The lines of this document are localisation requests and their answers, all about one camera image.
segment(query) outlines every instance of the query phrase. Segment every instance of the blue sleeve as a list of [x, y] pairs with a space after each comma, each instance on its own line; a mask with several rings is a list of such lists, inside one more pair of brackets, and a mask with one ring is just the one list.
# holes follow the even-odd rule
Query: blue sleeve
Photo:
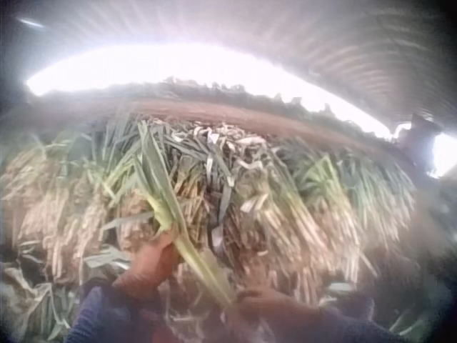
[[108, 284], [93, 285], [66, 343], [151, 342], [161, 320], [157, 302], [141, 302]]
[[373, 322], [325, 311], [321, 336], [312, 342], [407, 343], [408, 341]]

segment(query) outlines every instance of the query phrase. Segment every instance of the person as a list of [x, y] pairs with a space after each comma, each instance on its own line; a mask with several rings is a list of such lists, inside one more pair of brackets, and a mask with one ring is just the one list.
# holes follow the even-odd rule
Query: person
[[[161, 316], [157, 294], [179, 262], [172, 241], [173, 234], [162, 234], [143, 245], [131, 268], [112, 284], [98, 279], [85, 284], [79, 315], [65, 342], [178, 342]], [[308, 307], [272, 289], [239, 292], [227, 314], [235, 331], [266, 323], [275, 342], [405, 342], [368, 320]]]

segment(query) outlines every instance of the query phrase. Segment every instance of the bright sky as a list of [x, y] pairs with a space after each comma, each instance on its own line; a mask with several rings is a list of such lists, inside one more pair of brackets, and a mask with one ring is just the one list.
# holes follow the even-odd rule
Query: bright sky
[[[337, 118], [351, 120], [378, 137], [391, 138], [385, 125], [347, 101], [267, 61], [219, 46], [108, 46], [60, 61], [32, 76], [26, 84], [35, 95], [41, 96], [53, 90], [79, 91], [114, 84], [154, 83], [170, 76], [208, 86], [214, 82], [227, 87], [241, 84], [250, 94], [270, 97], [280, 94], [285, 102], [301, 97], [302, 105], [311, 111], [329, 104]], [[457, 140], [446, 135], [437, 138], [438, 175], [457, 163], [457, 155], [455, 159], [448, 155], [453, 151], [450, 146], [457, 149]]]

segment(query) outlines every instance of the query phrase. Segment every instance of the hand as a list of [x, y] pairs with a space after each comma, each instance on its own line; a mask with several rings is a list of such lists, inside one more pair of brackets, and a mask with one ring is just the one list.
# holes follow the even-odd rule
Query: hand
[[131, 268], [113, 283], [113, 287], [135, 298], [152, 297], [179, 262], [178, 252], [172, 244], [175, 236], [176, 229], [172, 227], [169, 232], [145, 243], [135, 254]]
[[303, 334], [321, 319], [318, 307], [307, 307], [272, 289], [238, 293], [234, 309], [249, 324], [258, 324], [263, 319], [278, 339], [289, 342], [303, 339]]

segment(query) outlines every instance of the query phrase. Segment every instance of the roof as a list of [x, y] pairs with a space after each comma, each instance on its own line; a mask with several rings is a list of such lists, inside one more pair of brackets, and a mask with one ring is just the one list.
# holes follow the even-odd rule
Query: roof
[[453, 31], [418, 1], [44, 0], [16, 5], [43, 32], [16, 32], [7, 66], [31, 76], [77, 51], [198, 42], [254, 54], [322, 86], [393, 129], [412, 113], [457, 128]]

